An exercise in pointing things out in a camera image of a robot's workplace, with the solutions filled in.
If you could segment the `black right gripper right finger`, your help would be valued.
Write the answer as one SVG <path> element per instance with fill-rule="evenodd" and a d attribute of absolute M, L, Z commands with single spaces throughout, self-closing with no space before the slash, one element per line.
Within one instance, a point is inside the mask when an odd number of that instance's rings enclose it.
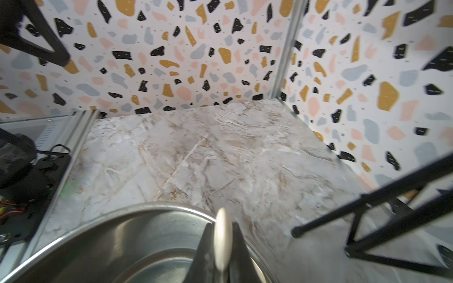
<path fill-rule="evenodd" d="M 232 235 L 232 254 L 229 265 L 230 283 L 262 283 L 250 257 L 243 233 L 236 222 L 232 224 Z"/>

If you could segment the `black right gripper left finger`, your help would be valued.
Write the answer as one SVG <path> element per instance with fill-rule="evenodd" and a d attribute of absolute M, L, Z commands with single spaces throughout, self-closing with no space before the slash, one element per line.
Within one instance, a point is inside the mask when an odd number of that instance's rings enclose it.
<path fill-rule="evenodd" d="M 215 278 L 214 224 L 205 226 L 197 252 L 183 283 L 213 283 Z"/>

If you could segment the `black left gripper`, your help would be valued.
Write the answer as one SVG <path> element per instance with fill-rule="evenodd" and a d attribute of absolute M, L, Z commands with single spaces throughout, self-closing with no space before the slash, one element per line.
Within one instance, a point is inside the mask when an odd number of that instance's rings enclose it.
<path fill-rule="evenodd" d="M 21 30 L 42 37 L 45 47 L 27 40 Z M 40 11 L 36 1 L 1 1 L 1 45 L 13 48 L 58 66 L 70 62 L 70 54 Z"/>

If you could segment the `stainless steel pot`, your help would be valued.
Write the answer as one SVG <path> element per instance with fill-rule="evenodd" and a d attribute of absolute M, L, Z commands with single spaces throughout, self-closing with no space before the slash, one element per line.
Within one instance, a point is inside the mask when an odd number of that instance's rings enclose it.
<path fill-rule="evenodd" d="M 108 213 L 39 250 L 6 283 L 182 283 L 214 214 L 190 205 L 154 202 Z M 245 236 L 262 283 L 276 277 Z M 230 283 L 229 267 L 214 283 Z"/>

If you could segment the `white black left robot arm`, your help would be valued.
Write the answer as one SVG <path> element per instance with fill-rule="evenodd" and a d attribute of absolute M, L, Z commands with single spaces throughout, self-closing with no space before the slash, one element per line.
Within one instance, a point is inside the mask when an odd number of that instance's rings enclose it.
<path fill-rule="evenodd" d="M 19 22 L 27 17 L 51 49 L 20 36 Z M 70 54 L 35 1 L 1 1 L 1 44 L 34 57 L 66 66 Z M 28 136 L 1 130 L 1 247 L 29 241 L 72 160 L 71 149 L 39 150 Z"/>

